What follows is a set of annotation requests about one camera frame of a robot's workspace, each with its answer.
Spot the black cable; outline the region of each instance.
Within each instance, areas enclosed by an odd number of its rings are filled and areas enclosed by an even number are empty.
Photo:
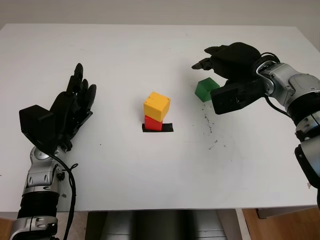
[[[72,169],[78,167],[78,165],[79,165],[78,163],[73,164],[73,165],[70,167],[70,170],[72,171]],[[70,175],[69,175],[69,184],[70,184],[70,186],[72,185]]]
[[[60,158],[58,158],[55,155],[49,154],[47,153],[47,155],[49,155],[49,157],[53,158],[54,160],[56,160],[58,163],[60,163],[62,165],[62,167],[64,167],[64,170],[68,173],[69,175],[69,184],[71,187],[71,203],[70,203],[70,210],[69,210],[69,216],[68,216],[68,220],[66,223],[66,227],[65,227],[65,232],[64,232],[64,237],[63,240],[67,240],[68,238],[68,234],[69,234],[69,230],[72,224],[72,221],[74,219],[74,213],[75,213],[75,205],[76,205],[76,182],[75,182],[75,178],[74,175],[72,174],[71,170],[74,169],[75,167],[78,166],[78,163],[75,163],[72,165],[71,168],[69,168],[64,161],[62,161]]]
[[[272,53],[272,52],[268,52],[268,51],[266,51],[266,52],[264,52],[264,53],[261,53],[261,57],[262,57],[263,55],[266,55],[266,54],[269,54],[269,55],[272,55],[272,56],[278,58],[277,55],[275,55],[275,54]]]
[[[285,111],[283,111],[280,108],[277,108],[275,105],[273,105],[273,103],[270,101],[268,96],[264,96],[264,98],[265,98],[266,102],[269,104],[270,107],[272,107],[274,110],[276,110],[279,113],[284,114],[284,115],[286,115],[287,117],[290,118],[290,116]]]

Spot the white wall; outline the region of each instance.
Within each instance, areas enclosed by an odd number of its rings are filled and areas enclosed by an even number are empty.
[[[320,50],[320,0],[0,0],[6,23],[296,26]]]

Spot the dirt speck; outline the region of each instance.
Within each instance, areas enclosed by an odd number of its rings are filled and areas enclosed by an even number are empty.
[[[208,122],[208,126],[209,126],[209,133],[212,134],[212,127],[210,126],[210,121],[209,118],[207,118],[207,115],[204,115],[204,118],[207,120]]]

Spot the stacked blocks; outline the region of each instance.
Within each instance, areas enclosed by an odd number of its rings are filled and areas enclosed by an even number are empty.
[[[218,88],[220,88],[219,84],[208,77],[198,82],[195,89],[195,95],[197,95],[202,102],[207,102],[211,100],[210,92]]]
[[[144,101],[144,127],[148,130],[161,131],[162,122],[169,111],[170,98],[152,92]]]

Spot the silver robotic arm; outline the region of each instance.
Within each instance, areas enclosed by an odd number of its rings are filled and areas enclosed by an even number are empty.
[[[263,79],[266,95],[275,98],[293,118],[295,134],[301,141],[296,157],[310,183],[319,188],[320,80],[286,63],[272,61],[261,64],[256,73]]]
[[[76,183],[72,167],[64,160],[72,149],[71,139],[93,114],[91,106],[96,96],[96,85],[83,80],[80,63],[70,77],[66,91],[55,99],[50,110],[38,105],[19,111],[22,133],[34,144],[17,220],[12,225],[10,240],[57,240],[57,204],[60,184],[65,171],[71,187],[71,203],[63,240],[67,240],[75,203]]]
[[[65,160],[65,151],[58,147],[54,155]],[[58,230],[56,218],[60,182],[65,173],[60,164],[34,147],[30,152],[31,167],[25,181],[21,209],[14,221],[9,240],[52,240]]]
[[[216,114],[240,110],[264,97],[272,108],[293,120],[301,142],[294,153],[309,183],[318,189],[320,208],[320,80],[280,62],[273,53],[260,54],[241,42],[204,51],[211,57],[192,68],[213,69],[227,79],[225,86],[210,93]],[[285,111],[274,106],[269,97]]]

